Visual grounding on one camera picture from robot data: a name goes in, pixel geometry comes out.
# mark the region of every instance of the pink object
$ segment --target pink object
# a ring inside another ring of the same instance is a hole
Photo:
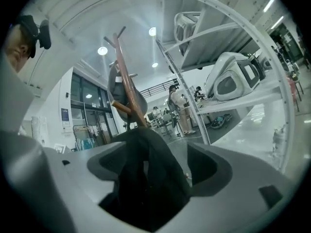
[[[288,78],[288,77],[287,77],[287,81],[290,84],[293,101],[295,102],[296,101],[296,86],[295,86],[295,82],[293,80],[291,80],[290,78]]]

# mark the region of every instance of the white shelf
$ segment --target white shelf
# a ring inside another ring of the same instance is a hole
[[[211,6],[206,6],[201,10],[193,35],[182,41],[190,40],[180,69],[188,71],[202,64],[211,65],[223,52],[239,51],[249,38],[237,23]]]
[[[282,99],[279,82],[275,75],[271,70],[266,75],[266,78],[260,81],[252,93],[243,97],[229,101],[218,101],[216,99],[202,101],[204,107],[199,109],[198,114],[232,110]]]

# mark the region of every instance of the poster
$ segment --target poster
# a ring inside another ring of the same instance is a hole
[[[61,109],[63,127],[70,127],[68,109]]]

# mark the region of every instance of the brown wooden rod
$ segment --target brown wooden rod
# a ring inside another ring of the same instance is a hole
[[[113,100],[111,102],[111,106],[115,107],[118,110],[121,110],[121,111],[127,113],[128,115],[132,114],[132,111],[131,111],[130,108],[126,107],[125,105],[123,105],[123,104],[121,104],[121,103],[119,103],[119,102],[117,102],[115,100]]]
[[[113,41],[114,41],[114,45],[116,46],[116,55],[117,55],[117,60],[118,60],[118,64],[119,64],[119,69],[120,69],[120,73],[122,76],[122,82],[125,88],[125,92],[127,94],[127,98],[132,110],[132,114],[135,113],[137,116],[137,124],[139,126],[145,126],[147,127],[146,121],[144,119],[144,116],[141,112],[140,106],[137,102],[137,97],[136,97],[136,93],[135,93],[135,89],[133,86],[133,83],[131,81],[131,78],[128,74],[126,65],[125,65],[125,61],[121,52],[121,48],[120,48],[120,44],[119,44],[119,40],[118,40],[118,36],[116,33],[113,34]]]

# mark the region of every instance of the white shirt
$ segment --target white shirt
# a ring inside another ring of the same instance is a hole
[[[182,99],[177,92],[171,93],[171,99],[175,105],[179,107],[179,109],[184,110],[184,104],[186,103],[185,99]]]
[[[154,115],[155,115],[156,117],[161,117],[161,116],[162,116],[159,109],[154,110]]]

